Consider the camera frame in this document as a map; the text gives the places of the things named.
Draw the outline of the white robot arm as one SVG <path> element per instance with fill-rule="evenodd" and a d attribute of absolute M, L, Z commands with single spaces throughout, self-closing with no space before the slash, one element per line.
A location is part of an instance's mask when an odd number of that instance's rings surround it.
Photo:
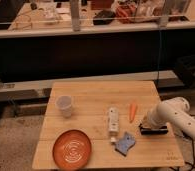
<path fill-rule="evenodd" d="M 189 110 L 190 104 L 183 97 L 164 100 L 147 112 L 141 125 L 146 128 L 159 129 L 169 122 L 195 140 L 195 118 L 188 114 Z"/>

